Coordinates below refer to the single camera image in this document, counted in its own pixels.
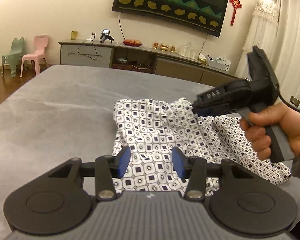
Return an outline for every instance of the red fruit tray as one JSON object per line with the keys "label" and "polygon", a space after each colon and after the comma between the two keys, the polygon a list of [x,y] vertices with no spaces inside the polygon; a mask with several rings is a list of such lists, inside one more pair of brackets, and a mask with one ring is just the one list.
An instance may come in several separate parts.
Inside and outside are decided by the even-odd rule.
{"label": "red fruit tray", "polygon": [[142,45],[142,44],[136,44],[136,43],[126,42],[126,41],[123,41],[123,44],[132,47],[140,47]]}

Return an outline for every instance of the cabinet door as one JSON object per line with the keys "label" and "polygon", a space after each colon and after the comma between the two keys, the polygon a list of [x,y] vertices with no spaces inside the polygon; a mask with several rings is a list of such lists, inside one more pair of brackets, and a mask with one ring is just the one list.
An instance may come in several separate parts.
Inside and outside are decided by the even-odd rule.
{"label": "cabinet door", "polygon": [[203,70],[191,64],[164,57],[157,57],[155,74],[174,77],[192,82],[200,82]]}
{"label": "cabinet door", "polygon": [[111,60],[111,48],[94,47],[87,45],[62,45],[61,64],[79,65],[91,67],[109,67]]}
{"label": "cabinet door", "polygon": [[200,83],[208,86],[218,87],[224,83],[228,83],[236,79],[237,79],[236,77],[225,75],[217,71],[205,69],[203,71]]}

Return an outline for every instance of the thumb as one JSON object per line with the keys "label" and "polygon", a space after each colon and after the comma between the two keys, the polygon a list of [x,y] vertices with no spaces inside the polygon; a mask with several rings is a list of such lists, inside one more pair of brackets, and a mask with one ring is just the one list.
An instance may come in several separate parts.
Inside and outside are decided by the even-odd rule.
{"label": "thumb", "polygon": [[287,114],[288,107],[283,103],[269,106],[260,113],[249,113],[250,121],[257,126],[278,124]]}

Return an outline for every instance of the red tassel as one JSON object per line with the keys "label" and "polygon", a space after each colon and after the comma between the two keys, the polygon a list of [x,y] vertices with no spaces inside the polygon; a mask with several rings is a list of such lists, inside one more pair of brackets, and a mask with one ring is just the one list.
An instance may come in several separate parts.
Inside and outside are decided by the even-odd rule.
{"label": "red tassel", "polygon": [[232,20],[231,20],[231,26],[233,25],[233,23],[234,23],[234,18],[235,18],[235,13],[237,12],[237,9],[236,8],[234,8],[234,10],[233,10],[233,15],[232,15]]}

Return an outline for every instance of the television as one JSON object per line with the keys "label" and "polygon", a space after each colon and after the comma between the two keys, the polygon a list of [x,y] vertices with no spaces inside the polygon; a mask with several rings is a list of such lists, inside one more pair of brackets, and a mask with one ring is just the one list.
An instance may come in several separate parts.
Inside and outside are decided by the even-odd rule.
{"label": "television", "polygon": [[219,37],[228,0],[114,0],[112,10],[157,17]]}

